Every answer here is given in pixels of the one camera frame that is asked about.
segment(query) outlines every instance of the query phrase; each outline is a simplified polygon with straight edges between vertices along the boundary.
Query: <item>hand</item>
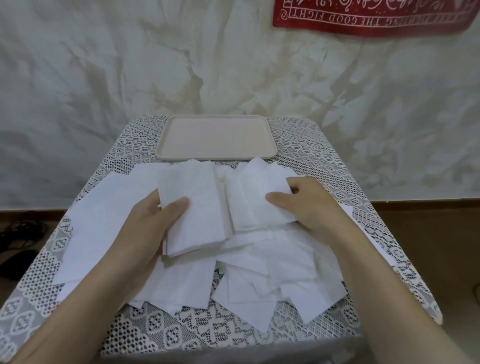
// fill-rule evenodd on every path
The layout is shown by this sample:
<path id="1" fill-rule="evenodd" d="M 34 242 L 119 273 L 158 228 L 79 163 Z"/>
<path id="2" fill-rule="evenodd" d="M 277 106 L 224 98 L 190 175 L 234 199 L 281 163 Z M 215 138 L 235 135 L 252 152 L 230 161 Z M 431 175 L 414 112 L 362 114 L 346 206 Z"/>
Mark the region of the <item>hand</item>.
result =
<path id="1" fill-rule="evenodd" d="M 186 211 L 189 199 L 171 203 L 164 209 L 158 190 L 139 201 L 123 223 L 115 241 L 99 264 L 124 278 L 135 278 L 135 285 L 145 282 L 162 253 L 162 240 L 166 231 Z"/>
<path id="2" fill-rule="evenodd" d="M 335 199 L 314 177 L 289 177 L 293 194 L 270 192 L 268 202 L 290 211 L 313 232 L 330 234 L 351 222 Z"/>

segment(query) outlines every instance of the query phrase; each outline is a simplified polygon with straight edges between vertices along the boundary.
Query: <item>white lace tablecloth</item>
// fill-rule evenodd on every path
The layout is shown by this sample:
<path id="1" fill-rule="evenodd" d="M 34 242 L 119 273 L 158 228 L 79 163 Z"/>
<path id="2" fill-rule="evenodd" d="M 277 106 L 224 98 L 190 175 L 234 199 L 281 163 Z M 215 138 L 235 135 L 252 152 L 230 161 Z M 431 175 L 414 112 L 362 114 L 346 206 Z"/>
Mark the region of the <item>white lace tablecloth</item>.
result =
<path id="1" fill-rule="evenodd" d="M 159 161 L 155 149 L 167 119 L 168 116 L 150 116 L 131 121 L 76 201 L 111 171 L 129 173 L 135 163 Z M 292 167 L 298 174 L 315 176 L 337 201 L 354 206 L 354 217 L 395 257 L 398 262 L 395 271 L 440 324 L 442 314 L 429 289 L 318 126 L 305 119 L 269 118 L 268 121 L 278 146 L 274 160 Z M 222 162 L 233 167 L 237 163 Z M 0 310 L 0 360 L 8 360 L 57 306 L 61 286 L 52 286 L 52 280 L 71 235 L 67 213 Z M 215 272 L 213 289 L 218 281 Z M 293 306 L 280 302 L 267 333 L 257 331 L 212 300 L 206 310 L 184 307 L 174 316 L 146 303 L 140 310 L 126 306 L 119 312 L 101 353 L 245 347 L 352 335 L 361 335 L 361 329 L 349 296 L 307 325 L 302 324 Z"/>

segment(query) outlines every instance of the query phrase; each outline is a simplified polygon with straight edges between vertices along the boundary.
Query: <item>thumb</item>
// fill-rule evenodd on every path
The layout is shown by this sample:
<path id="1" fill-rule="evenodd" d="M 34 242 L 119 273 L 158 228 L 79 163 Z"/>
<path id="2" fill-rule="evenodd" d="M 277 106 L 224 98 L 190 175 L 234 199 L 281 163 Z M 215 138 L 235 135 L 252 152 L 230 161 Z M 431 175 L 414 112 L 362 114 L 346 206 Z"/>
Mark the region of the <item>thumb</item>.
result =
<path id="1" fill-rule="evenodd" d="M 155 214 L 158 227 L 165 231 L 172 226 L 180 216 L 187 210 L 190 200 L 188 197 L 182 197 L 175 202 L 167 205 Z"/>
<path id="2" fill-rule="evenodd" d="M 265 196 L 265 199 L 271 204 L 289 211 L 293 208 L 294 198 L 294 195 L 284 194 L 282 192 L 270 192 Z"/>

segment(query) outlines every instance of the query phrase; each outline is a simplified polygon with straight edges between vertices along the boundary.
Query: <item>left hand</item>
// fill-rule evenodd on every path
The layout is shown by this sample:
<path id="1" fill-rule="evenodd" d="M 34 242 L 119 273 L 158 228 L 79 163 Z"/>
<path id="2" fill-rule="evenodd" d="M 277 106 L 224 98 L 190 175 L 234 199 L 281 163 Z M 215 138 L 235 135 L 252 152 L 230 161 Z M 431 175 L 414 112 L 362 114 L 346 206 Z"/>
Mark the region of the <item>left hand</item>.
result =
<path id="1" fill-rule="evenodd" d="M 187 197 L 182 197 L 160 209 L 157 207 L 160 204 L 158 190 L 151 192 L 132 208 L 99 264 L 113 270 L 120 279 L 141 288 L 162 254 L 165 233 L 186 211 L 189 203 Z"/>

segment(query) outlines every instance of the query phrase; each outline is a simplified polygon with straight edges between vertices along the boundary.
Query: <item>stack of napkins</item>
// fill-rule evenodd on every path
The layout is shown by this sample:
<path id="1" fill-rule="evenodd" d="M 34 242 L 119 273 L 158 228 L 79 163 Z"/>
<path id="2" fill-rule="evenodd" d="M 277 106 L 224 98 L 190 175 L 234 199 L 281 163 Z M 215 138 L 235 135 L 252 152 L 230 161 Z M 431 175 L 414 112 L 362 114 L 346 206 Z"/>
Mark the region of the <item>stack of napkins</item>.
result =
<path id="1" fill-rule="evenodd" d="M 268 192 L 291 193 L 291 176 L 292 169 L 260 158 L 236 169 L 189 160 L 137 164 L 129 175 L 111 172 L 67 212 L 73 234 L 53 280 L 64 284 L 57 300 L 107 252 L 133 205 L 158 188 L 161 206 L 183 196 L 190 206 L 168 231 L 164 255 L 130 305 L 149 302 L 171 315 L 184 306 L 206 309 L 220 264 L 225 274 L 211 298 L 226 309 L 267 331 L 276 303 L 289 301 L 308 323 L 347 292 L 332 250 L 265 200 Z M 353 208 L 341 206 L 353 219 Z"/>

